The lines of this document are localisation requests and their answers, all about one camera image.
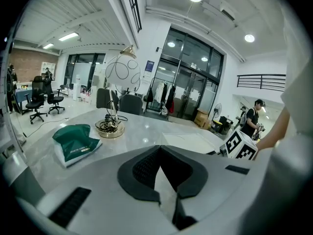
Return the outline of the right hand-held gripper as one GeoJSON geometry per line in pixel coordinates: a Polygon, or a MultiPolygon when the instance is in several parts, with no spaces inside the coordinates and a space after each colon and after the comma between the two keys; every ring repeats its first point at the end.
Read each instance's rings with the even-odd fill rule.
{"type": "Polygon", "coordinates": [[[234,130],[220,147],[220,153],[232,159],[253,160],[257,151],[256,142],[240,130],[234,130]]]}

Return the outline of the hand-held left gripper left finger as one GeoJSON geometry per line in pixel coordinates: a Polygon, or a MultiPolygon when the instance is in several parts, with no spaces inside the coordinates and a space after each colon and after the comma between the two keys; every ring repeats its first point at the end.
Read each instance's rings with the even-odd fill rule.
{"type": "Polygon", "coordinates": [[[117,172],[120,186],[131,197],[140,201],[160,202],[155,191],[157,172],[160,168],[160,147],[155,145],[123,163],[117,172]]]}

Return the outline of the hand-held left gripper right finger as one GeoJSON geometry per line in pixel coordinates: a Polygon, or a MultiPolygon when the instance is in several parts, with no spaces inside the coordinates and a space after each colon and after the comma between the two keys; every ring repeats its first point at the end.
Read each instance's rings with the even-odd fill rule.
{"type": "Polygon", "coordinates": [[[165,145],[160,147],[160,167],[176,193],[172,224],[183,230],[197,223],[185,213],[181,201],[200,193],[208,178],[206,168],[165,145]]]}

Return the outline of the cardboard box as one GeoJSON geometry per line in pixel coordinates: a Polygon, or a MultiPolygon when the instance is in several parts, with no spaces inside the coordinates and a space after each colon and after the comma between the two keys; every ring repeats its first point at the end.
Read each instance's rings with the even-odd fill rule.
{"type": "Polygon", "coordinates": [[[194,119],[194,123],[200,129],[208,130],[211,127],[211,121],[208,118],[208,112],[203,111],[203,110],[198,108],[196,117],[194,119]]]}

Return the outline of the black standing fan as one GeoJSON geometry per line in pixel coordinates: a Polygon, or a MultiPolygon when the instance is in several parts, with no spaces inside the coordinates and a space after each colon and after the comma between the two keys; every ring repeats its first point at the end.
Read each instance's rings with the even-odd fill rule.
{"type": "Polygon", "coordinates": [[[215,132],[219,132],[221,126],[223,125],[221,122],[219,122],[217,120],[217,118],[220,116],[222,112],[222,105],[221,103],[218,103],[215,108],[214,108],[214,112],[213,112],[213,117],[212,117],[212,122],[211,122],[211,128],[215,131],[215,132]]]}

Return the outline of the person's white shirt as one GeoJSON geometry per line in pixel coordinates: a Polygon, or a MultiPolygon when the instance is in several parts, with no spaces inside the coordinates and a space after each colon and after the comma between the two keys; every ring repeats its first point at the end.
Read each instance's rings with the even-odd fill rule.
{"type": "Polygon", "coordinates": [[[297,235],[311,227],[313,207],[313,42],[287,0],[278,0],[287,45],[286,87],[290,114],[285,137],[271,157],[256,199],[242,221],[242,235],[297,235]]]}

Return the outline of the black balcony railing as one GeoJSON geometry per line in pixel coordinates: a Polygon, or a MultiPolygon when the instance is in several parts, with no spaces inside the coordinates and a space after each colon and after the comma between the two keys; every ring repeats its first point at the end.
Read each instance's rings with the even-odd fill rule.
{"type": "Polygon", "coordinates": [[[133,14],[135,26],[137,33],[139,33],[142,30],[142,24],[140,19],[140,13],[139,13],[139,7],[138,7],[138,1],[137,0],[129,0],[131,11],[133,14]]]}
{"type": "Polygon", "coordinates": [[[285,74],[243,74],[237,75],[237,87],[283,92],[286,85],[285,74]]]}

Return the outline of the green tissue packet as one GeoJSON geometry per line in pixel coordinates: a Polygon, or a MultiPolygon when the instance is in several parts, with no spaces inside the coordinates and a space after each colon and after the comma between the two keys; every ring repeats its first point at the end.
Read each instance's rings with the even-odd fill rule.
{"type": "Polygon", "coordinates": [[[65,168],[89,156],[102,145],[96,131],[87,124],[62,127],[52,139],[55,154],[65,168]]]}

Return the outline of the black clothes rack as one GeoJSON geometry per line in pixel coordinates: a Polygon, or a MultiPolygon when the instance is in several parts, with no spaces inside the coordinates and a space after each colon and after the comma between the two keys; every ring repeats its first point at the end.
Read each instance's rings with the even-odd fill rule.
{"type": "Polygon", "coordinates": [[[148,88],[147,94],[144,96],[144,102],[146,102],[143,114],[151,112],[158,114],[160,117],[168,119],[170,109],[174,105],[176,85],[172,82],[153,78],[148,88]],[[161,116],[159,112],[162,107],[166,107],[168,110],[167,116],[161,116]]]}

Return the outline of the gold globe table lamp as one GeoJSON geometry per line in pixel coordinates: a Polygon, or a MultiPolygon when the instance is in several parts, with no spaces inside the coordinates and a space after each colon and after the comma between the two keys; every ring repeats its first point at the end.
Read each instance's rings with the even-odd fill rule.
{"type": "MultiPolygon", "coordinates": [[[[117,95],[119,88],[126,89],[126,91],[138,89],[141,70],[136,60],[134,45],[125,47],[119,54],[107,61],[104,75],[104,88],[110,90],[111,98],[112,91],[117,95]]],[[[104,108],[106,110],[104,117],[95,124],[98,134],[108,139],[120,137],[125,130],[125,125],[119,119],[113,100],[110,101],[110,104],[111,108],[104,108]]]]}

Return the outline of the white water dispenser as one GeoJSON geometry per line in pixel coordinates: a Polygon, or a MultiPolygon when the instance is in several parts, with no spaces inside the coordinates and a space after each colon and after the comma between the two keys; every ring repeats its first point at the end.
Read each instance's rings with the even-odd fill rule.
{"type": "Polygon", "coordinates": [[[73,100],[78,101],[81,93],[81,79],[80,75],[76,75],[75,83],[73,83],[73,100]]]}

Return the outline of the white metal shelf rack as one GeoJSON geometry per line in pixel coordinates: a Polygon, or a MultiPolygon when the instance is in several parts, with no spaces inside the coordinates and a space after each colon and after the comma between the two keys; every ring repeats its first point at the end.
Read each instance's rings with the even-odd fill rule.
{"type": "Polygon", "coordinates": [[[14,152],[23,154],[21,134],[11,122],[7,100],[7,67],[0,58],[0,163],[8,159],[14,152]]]}

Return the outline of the white bookshelf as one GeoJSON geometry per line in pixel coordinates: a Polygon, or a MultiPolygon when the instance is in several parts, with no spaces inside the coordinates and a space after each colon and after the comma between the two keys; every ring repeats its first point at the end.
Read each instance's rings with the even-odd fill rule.
{"type": "Polygon", "coordinates": [[[42,62],[41,75],[43,78],[55,80],[56,64],[50,62],[42,62]]]}

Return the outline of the long ceiling tube light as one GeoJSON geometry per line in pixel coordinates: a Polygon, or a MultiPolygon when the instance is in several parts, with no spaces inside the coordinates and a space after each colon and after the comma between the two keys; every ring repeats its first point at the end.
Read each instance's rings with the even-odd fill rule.
{"type": "Polygon", "coordinates": [[[73,33],[70,33],[70,34],[68,34],[66,36],[63,36],[63,37],[59,38],[58,40],[63,42],[63,41],[66,41],[68,39],[75,38],[75,37],[78,37],[78,36],[79,36],[79,34],[77,34],[76,32],[73,32],[73,33]]]}

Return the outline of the blue wall poster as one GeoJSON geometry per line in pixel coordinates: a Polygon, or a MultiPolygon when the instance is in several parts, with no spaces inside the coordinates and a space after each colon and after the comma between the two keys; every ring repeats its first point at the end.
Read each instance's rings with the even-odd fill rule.
{"type": "Polygon", "coordinates": [[[154,67],[154,62],[148,60],[145,66],[145,70],[144,70],[144,76],[145,77],[151,77],[152,75],[152,71],[153,71],[153,67],[154,67]]]}

